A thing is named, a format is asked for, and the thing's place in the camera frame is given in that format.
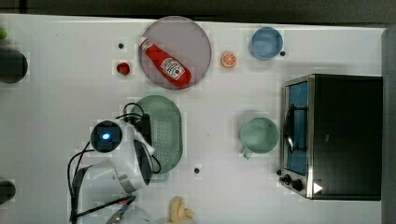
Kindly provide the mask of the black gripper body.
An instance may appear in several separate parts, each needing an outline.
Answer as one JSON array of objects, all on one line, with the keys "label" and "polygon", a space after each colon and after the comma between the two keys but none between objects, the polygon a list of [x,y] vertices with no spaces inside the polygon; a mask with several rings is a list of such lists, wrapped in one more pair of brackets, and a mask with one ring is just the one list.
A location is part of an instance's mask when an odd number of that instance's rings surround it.
[{"label": "black gripper body", "polygon": [[136,129],[143,135],[144,139],[151,144],[151,126],[149,114],[144,114],[134,125]]}]

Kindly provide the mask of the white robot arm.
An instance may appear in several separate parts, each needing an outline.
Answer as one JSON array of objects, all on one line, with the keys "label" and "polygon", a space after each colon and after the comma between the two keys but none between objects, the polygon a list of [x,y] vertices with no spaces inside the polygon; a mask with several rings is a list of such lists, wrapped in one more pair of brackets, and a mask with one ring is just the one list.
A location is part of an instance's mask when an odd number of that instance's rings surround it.
[{"label": "white robot arm", "polygon": [[70,224],[152,224],[134,201],[150,183],[154,149],[135,126],[120,119],[97,122],[78,156],[87,152],[99,162],[78,168],[69,183]]}]

